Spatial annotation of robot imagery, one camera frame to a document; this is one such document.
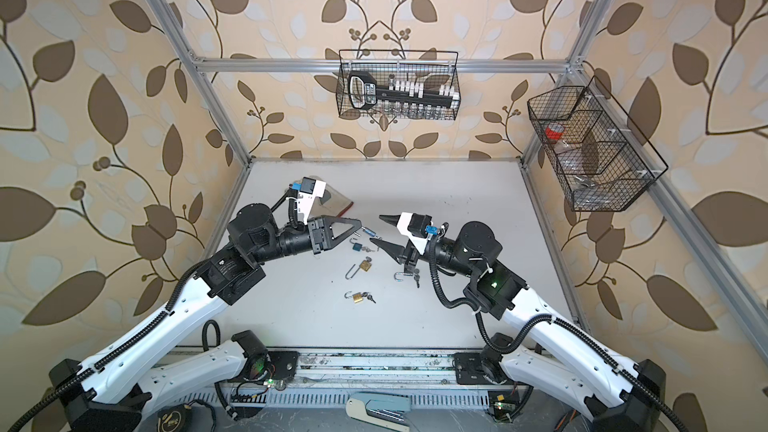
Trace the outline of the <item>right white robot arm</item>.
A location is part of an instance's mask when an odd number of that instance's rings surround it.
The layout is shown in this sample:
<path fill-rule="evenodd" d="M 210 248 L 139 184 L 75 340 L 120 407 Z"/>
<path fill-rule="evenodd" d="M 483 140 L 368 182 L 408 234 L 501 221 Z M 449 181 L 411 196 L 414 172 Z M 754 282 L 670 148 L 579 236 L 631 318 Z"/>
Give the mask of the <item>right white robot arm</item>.
<path fill-rule="evenodd" d="M 665 401 L 664 370 L 613 351 L 557 312 L 500 261 L 502 245 L 488 225 L 470 221 L 449 238 L 447 225 L 434 224 L 429 215 L 379 218 L 407 242 L 375 237 L 374 244 L 405 268 L 426 262 L 441 305 L 471 309 L 490 355 L 490 380 L 511 379 L 544 392 L 595 431 L 651 431 L 660 417 L 686 430 Z"/>

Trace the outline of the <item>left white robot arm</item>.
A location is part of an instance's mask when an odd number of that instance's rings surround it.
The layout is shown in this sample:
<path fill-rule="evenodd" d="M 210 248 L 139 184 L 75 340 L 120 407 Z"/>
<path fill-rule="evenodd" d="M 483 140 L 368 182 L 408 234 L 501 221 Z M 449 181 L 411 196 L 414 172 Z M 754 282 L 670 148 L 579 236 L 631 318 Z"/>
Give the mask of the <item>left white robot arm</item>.
<path fill-rule="evenodd" d="M 346 241 L 362 226 L 344 218 L 348 230 L 332 232 L 335 216 L 277 225 L 271 208 L 249 204 L 229 222 L 227 244 L 193 265 L 168 301 L 120 339 L 81 362 L 66 359 L 50 372 L 54 385 L 12 430 L 22 430 L 53 403 L 63 406 L 73 431 L 132 431 L 170 402 L 209 383 L 246 373 L 266 349 L 250 331 L 171 366 L 157 362 L 182 339 L 235 304 L 265 277 L 264 264 L 303 252 L 319 254 Z"/>

